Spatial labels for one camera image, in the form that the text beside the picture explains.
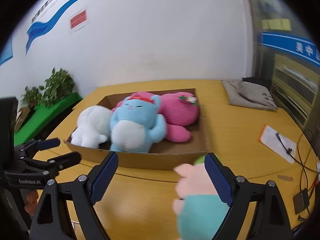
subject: white wall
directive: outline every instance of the white wall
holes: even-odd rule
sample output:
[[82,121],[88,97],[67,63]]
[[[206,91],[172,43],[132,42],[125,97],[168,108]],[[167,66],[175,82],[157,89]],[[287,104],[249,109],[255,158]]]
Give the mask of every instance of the white wall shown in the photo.
[[[13,58],[0,66],[0,96],[20,97],[26,85],[42,84],[54,66],[71,73],[82,96],[119,83],[251,75],[248,0],[79,0],[26,54],[26,31],[45,1],[13,34]],[[65,1],[36,21],[49,20]],[[69,20],[83,8],[89,24],[73,33]]]

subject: yellow note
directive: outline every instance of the yellow note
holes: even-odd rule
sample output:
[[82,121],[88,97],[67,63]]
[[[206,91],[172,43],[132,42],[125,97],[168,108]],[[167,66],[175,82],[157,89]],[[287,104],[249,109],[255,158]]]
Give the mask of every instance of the yellow note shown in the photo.
[[281,19],[283,30],[291,31],[291,22],[289,19]]
[[262,29],[264,29],[264,30],[269,29],[268,20],[261,20],[261,25],[262,25]]
[[271,30],[282,30],[282,24],[280,19],[269,20],[269,26]]

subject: red headband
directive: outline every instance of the red headband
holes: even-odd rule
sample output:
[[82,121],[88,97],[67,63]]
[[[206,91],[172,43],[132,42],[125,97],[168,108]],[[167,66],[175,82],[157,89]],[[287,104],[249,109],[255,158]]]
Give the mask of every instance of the red headband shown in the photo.
[[142,97],[130,97],[128,100],[132,100],[132,99],[139,99],[139,100],[142,100],[142,101],[146,101],[146,102],[149,102],[149,103],[152,103],[154,104],[154,101],[149,99],[149,98],[142,98]]

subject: teal plush arm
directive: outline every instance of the teal plush arm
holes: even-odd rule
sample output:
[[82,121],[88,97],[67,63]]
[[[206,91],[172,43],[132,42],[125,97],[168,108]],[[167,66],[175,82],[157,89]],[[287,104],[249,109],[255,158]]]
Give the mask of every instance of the teal plush arm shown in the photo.
[[149,135],[154,143],[164,139],[167,134],[167,122],[162,114],[157,114],[156,125],[149,130]]

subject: pink toy hand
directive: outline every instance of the pink toy hand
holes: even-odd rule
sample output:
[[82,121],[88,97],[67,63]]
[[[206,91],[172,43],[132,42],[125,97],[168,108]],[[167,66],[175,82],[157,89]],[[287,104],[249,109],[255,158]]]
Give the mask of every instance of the pink toy hand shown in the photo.
[[189,195],[217,195],[217,191],[205,170],[204,164],[181,164],[173,169],[182,178],[176,185],[176,192],[181,199],[175,199],[172,209],[175,214],[180,214],[186,196]]
[[191,133],[183,126],[167,123],[167,135],[165,138],[171,142],[187,142],[191,139]]

